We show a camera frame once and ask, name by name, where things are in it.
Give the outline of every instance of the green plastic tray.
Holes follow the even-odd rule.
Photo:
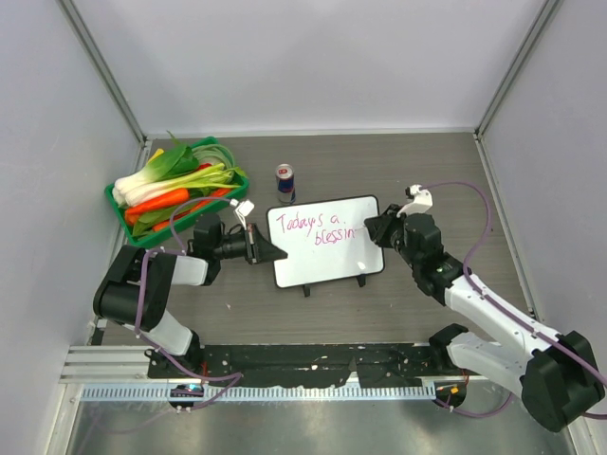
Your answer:
[[[192,147],[199,147],[201,145],[218,144],[218,143],[219,142],[217,141],[216,138],[206,137],[202,140],[199,140],[195,144],[193,144]],[[228,193],[226,196],[223,196],[223,197],[227,197],[229,199],[242,199],[243,197],[245,197],[247,195],[248,179],[236,174],[234,176],[233,181],[234,181],[234,183],[237,183],[238,185],[240,185],[240,187],[234,188],[234,190],[232,192]],[[118,221],[120,222],[120,225],[122,226],[122,230],[124,230],[124,234],[126,235],[126,238],[129,240],[129,243],[131,245],[139,246],[142,248],[151,248],[153,246],[159,245],[160,243],[164,242],[169,237],[171,237],[171,229],[169,227],[166,227],[163,230],[154,232],[153,234],[150,234],[150,235],[146,235],[145,237],[141,237],[139,240],[135,239],[133,237],[133,231],[132,231],[131,227],[126,224],[126,221],[124,221],[124,209],[120,209],[118,207],[118,204],[116,204],[116,201],[114,200],[114,196],[112,196],[113,189],[114,189],[113,183],[111,185],[108,185],[107,187],[105,187],[105,197],[107,198],[110,205],[112,206],[112,209],[116,213],[116,216],[118,217]],[[224,201],[213,201],[213,202],[209,203],[208,205],[206,205],[205,207],[198,209],[194,213],[190,213],[189,215],[186,215],[183,218],[179,218],[178,220],[176,220],[175,221],[175,230],[177,232],[181,232],[182,230],[190,228],[194,225],[194,223],[196,222],[196,218],[198,218],[198,216],[201,213],[219,211],[219,210],[223,209],[224,207],[226,207],[227,205],[228,205],[228,203],[224,202]]]

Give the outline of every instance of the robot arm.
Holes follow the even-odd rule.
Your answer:
[[[403,258],[424,294],[466,316],[500,343],[483,341],[453,324],[430,339],[431,345],[442,349],[444,360],[512,391],[552,431],[561,430],[600,401],[605,395],[602,385],[535,334],[543,334],[596,367],[588,340],[577,332],[559,334],[499,297],[470,270],[467,277],[463,264],[444,250],[440,229],[425,213],[432,206],[430,192],[413,186],[407,195],[408,204],[390,205],[381,215],[365,220],[371,240],[393,248]],[[501,309],[489,304],[489,298]],[[523,324],[533,327],[533,332]]]
[[[239,224],[228,232],[216,213],[204,214],[196,221],[187,256],[158,252],[148,262],[140,330],[194,373],[202,370],[200,339],[166,309],[171,286],[212,284],[224,259],[245,258],[249,264],[261,264],[287,257],[284,251],[263,237],[254,223],[246,223],[245,216],[252,204],[245,201],[242,205],[244,213],[239,209],[241,206],[235,210]],[[93,299],[93,310],[98,317],[135,330],[145,253],[144,248],[136,246],[121,248]],[[150,356],[167,377],[179,375],[163,355],[152,351]]]

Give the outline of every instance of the energy drink can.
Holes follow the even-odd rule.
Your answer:
[[[276,168],[276,183],[278,184],[278,200],[283,204],[295,202],[295,173],[288,164]]]

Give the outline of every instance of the white enclosure wall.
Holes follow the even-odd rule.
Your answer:
[[[148,134],[476,127],[543,0],[76,0]]]
[[[539,314],[607,371],[607,2],[565,1],[486,144]],[[607,403],[595,411],[607,412]],[[591,422],[607,453],[607,427]]]
[[[0,451],[43,453],[67,347],[86,342],[137,144],[57,4],[0,3]]]

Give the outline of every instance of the small whiteboard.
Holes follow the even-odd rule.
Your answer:
[[[365,218],[378,216],[374,196],[277,207],[267,211],[270,241],[288,253],[274,262],[278,287],[327,282],[384,268]]]

